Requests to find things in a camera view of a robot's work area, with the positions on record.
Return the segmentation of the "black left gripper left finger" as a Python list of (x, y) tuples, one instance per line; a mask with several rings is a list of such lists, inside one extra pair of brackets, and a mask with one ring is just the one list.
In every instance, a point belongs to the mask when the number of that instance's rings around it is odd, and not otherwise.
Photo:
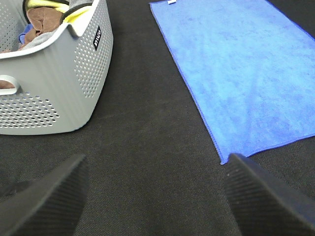
[(71, 236), (89, 191), (86, 155), (73, 155), (41, 179), (1, 186), (2, 236)]

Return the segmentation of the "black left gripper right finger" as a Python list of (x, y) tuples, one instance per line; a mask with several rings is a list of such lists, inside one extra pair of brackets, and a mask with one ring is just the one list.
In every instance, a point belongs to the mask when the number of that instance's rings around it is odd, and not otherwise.
[(315, 202), (241, 154), (229, 156), (224, 191), (244, 236), (313, 236)]

